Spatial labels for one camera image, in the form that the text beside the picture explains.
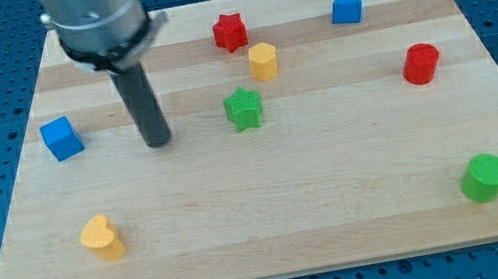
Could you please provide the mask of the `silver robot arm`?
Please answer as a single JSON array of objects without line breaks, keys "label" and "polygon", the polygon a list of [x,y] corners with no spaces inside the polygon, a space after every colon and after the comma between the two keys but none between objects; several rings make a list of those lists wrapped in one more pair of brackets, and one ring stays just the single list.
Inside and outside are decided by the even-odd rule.
[{"label": "silver robot arm", "polygon": [[141,64],[166,13],[150,14],[141,0],[39,1],[40,21],[56,32],[69,59],[110,76],[147,147],[167,144],[171,131]]}]

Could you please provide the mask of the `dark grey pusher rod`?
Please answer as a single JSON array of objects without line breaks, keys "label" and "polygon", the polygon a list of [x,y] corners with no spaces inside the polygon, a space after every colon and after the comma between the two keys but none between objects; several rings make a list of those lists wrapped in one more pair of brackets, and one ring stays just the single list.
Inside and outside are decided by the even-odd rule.
[{"label": "dark grey pusher rod", "polygon": [[141,64],[112,75],[111,80],[145,144],[150,148],[168,144],[171,139],[170,128]]}]

